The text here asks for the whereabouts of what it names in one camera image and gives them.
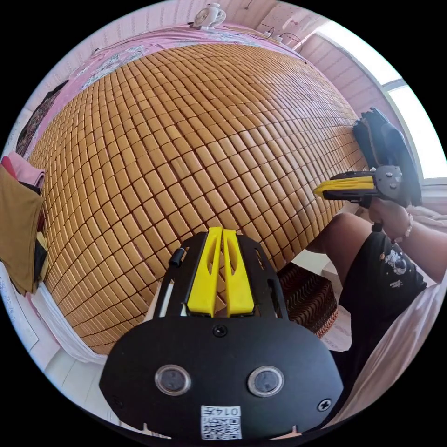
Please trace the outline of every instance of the window frame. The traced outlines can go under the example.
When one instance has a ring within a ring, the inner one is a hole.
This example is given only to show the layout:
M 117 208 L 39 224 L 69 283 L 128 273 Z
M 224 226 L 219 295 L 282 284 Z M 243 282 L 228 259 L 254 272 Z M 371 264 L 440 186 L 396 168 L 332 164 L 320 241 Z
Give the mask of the window frame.
M 400 87 L 406 87 L 406 86 L 409 87 L 409 85 L 402 78 L 387 82 L 385 84 L 381 84 L 377 80 L 377 78 L 370 72 L 370 70 L 368 70 L 353 54 L 351 54 L 349 51 L 347 51 L 344 47 L 342 47 L 336 41 L 334 41 L 330 37 L 326 36 L 324 34 L 324 32 L 321 32 L 320 30 L 316 29 L 314 34 L 318 35 L 321 39 L 330 43 L 338 51 L 340 51 L 346 57 L 351 59 L 360 68 L 360 70 L 362 70 L 363 73 L 366 76 L 368 76 L 368 78 L 375 84 L 375 86 L 382 93 L 383 97 L 389 103 L 390 107 L 393 109 L 393 112 L 396 114 L 396 117 L 404 131 L 404 137 L 407 141 L 407 144 L 410 148 L 411 154 L 412 154 L 414 162 L 415 162 L 415 167 L 416 167 L 416 170 L 418 173 L 423 197 L 425 195 L 432 197 L 434 189 L 436 189 L 441 194 L 441 196 L 445 197 L 447 195 L 447 177 L 424 178 L 424 176 L 422 174 L 422 168 L 420 165 L 419 154 L 416 149 L 416 145 L 414 144 L 414 140 L 411 136 L 410 129 L 408 128 L 402 114 L 400 113 L 399 108 L 397 107 L 396 103 L 394 102 L 394 100 L 392 99 L 392 97 L 389 94 L 389 92 L 391 92 L 392 90 L 395 90 Z

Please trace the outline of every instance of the white fan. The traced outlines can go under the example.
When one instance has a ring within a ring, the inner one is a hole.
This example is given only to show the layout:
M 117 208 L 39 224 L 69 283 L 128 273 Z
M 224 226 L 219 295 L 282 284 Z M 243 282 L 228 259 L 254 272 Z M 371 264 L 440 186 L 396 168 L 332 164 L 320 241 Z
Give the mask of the white fan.
M 222 9 L 219 9 L 219 6 L 219 3 L 208 3 L 206 8 L 198 12 L 191 28 L 208 29 L 220 25 L 225 20 L 227 14 Z

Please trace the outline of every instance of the window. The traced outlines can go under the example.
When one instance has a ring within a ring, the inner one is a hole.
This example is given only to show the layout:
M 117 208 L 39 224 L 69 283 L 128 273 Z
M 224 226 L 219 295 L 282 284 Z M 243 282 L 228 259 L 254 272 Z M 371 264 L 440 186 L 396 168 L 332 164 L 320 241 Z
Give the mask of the window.
M 447 160 L 434 127 L 417 96 L 393 66 L 360 37 L 329 21 L 316 32 L 341 48 L 373 79 L 396 110 L 413 155 L 419 161 L 421 183 L 447 184 Z
M 328 37 L 357 59 L 383 85 L 402 76 L 373 47 L 346 28 L 328 22 L 318 28 L 318 33 Z
M 447 177 L 447 160 L 426 111 L 408 86 L 388 92 L 416 146 L 424 179 Z

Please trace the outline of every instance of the bracelet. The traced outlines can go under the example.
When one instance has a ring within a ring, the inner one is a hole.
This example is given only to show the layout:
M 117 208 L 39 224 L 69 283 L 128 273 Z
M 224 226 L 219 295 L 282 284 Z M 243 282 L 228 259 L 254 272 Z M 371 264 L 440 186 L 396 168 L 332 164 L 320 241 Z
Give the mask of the bracelet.
M 408 217 L 410 219 L 410 223 L 408 224 L 408 228 L 403 236 L 397 237 L 395 239 L 391 239 L 392 244 L 400 244 L 404 239 L 410 236 L 411 230 L 413 229 L 413 216 L 408 213 Z

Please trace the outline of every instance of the black shorts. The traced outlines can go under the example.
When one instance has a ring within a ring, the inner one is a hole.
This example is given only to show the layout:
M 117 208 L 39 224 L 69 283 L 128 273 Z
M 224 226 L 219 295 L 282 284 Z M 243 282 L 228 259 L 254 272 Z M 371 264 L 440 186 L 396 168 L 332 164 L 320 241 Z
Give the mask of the black shorts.
M 352 345 L 332 352 L 344 390 L 326 418 L 346 402 L 369 356 L 396 318 L 427 287 L 413 262 L 383 233 L 373 232 L 346 276 L 339 304 L 351 314 Z

